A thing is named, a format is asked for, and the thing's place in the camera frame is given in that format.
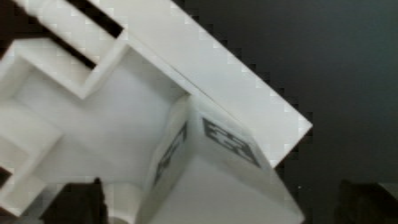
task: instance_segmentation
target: dark background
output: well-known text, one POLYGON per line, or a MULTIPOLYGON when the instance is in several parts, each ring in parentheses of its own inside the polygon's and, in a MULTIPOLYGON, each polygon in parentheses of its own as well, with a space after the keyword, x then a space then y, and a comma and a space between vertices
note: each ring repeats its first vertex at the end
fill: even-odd
MULTIPOLYGON (((277 170, 307 223, 330 224, 341 179, 398 183, 398 1, 176 2, 313 121, 277 170)), ((46 35, 0 0, 0 47, 46 35)))

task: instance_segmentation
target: black surface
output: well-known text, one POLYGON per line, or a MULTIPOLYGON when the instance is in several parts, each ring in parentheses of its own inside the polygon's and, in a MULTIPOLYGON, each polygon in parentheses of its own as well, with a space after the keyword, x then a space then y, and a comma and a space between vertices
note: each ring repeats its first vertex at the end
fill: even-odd
MULTIPOLYGON (((398 182, 398 1, 176 1, 313 117, 313 143, 279 172, 307 223, 330 224, 341 179, 398 182)), ((9 2, 2 46, 41 32, 9 2)))
POLYGON ((0 167, 0 189, 9 180, 11 175, 11 172, 0 167))
POLYGON ((107 224, 108 214, 101 181, 69 183, 43 213, 46 224, 107 224))

